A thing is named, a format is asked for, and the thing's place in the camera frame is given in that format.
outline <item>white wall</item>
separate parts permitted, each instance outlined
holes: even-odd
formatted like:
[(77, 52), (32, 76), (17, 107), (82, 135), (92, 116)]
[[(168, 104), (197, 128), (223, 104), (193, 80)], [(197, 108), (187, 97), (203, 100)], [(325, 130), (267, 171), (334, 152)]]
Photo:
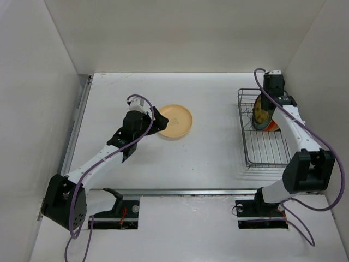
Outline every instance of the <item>white wall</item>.
[(285, 69), (324, 0), (45, 0), (85, 73)]
[[(307, 125), (338, 151), (349, 171), (349, 1), (327, 0), (287, 67), (287, 90), (296, 98)], [(336, 167), (327, 190), (338, 194)], [(334, 209), (336, 224), (349, 252), (349, 190)]]
[(43, 0), (0, 1), (0, 254), (24, 261), (79, 80)]

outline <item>metal dish rack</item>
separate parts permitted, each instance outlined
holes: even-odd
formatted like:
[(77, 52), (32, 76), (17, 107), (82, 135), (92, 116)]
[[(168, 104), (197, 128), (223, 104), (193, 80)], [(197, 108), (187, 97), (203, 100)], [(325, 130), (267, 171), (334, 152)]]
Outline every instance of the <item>metal dish rack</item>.
[(290, 153), (281, 131), (257, 131), (252, 126), (252, 109), (261, 93), (259, 89), (242, 88), (238, 91), (238, 106), (248, 168), (285, 168)]

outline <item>yellow plate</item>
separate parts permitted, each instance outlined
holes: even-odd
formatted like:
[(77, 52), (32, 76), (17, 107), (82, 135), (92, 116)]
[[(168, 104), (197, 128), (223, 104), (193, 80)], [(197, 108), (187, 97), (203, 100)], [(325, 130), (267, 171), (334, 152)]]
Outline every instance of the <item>yellow plate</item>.
[(192, 125), (192, 115), (181, 105), (167, 105), (159, 110), (160, 114), (169, 119), (165, 130), (159, 133), (168, 138), (178, 138), (189, 132)]

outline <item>dish rack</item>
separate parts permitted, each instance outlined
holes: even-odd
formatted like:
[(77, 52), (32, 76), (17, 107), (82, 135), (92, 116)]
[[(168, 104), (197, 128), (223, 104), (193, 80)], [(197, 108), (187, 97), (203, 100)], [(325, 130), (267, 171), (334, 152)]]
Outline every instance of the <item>dish rack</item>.
[(242, 88), (238, 91), (238, 106), (248, 168), (285, 168), (290, 153), (282, 132), (257, 131), (252, 126), (252, 109), (261, 91)]

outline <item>white floor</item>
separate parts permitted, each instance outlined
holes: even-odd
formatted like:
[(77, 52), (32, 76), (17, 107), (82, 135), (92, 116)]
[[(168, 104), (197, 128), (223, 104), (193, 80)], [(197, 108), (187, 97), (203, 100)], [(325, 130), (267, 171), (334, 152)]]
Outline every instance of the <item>white floor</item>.
[(96, 188), (248, 189), (267, 186), (282, 170), (247, 170), (237, 106), (240, 88), (256, 88), (252, 73), (95, 74), (71, 170), (93, 157), (122, 125), (130, 94), (158, 109), (187, 107), (191, 131), (179, 140), (147, 136), (137, 151)]
[[(324, 196), (300, 196), (307, 204), (328, 205)], [(312, 232), (316, 247), (290, 227), (238, 229), (231, 214), (233, 196), (148, 196), (141, 198), (139, 229), (94, 230), (86, 262), (345, 262), (348, 261), (332, 215), (286, 203)], [(297, 225), (299, 223), (287, 216)], [(81, 262), (88, 230), (73, 241), (70, 262)], [(64, 261), (69, 232), (44, 217), (31, 262)]]

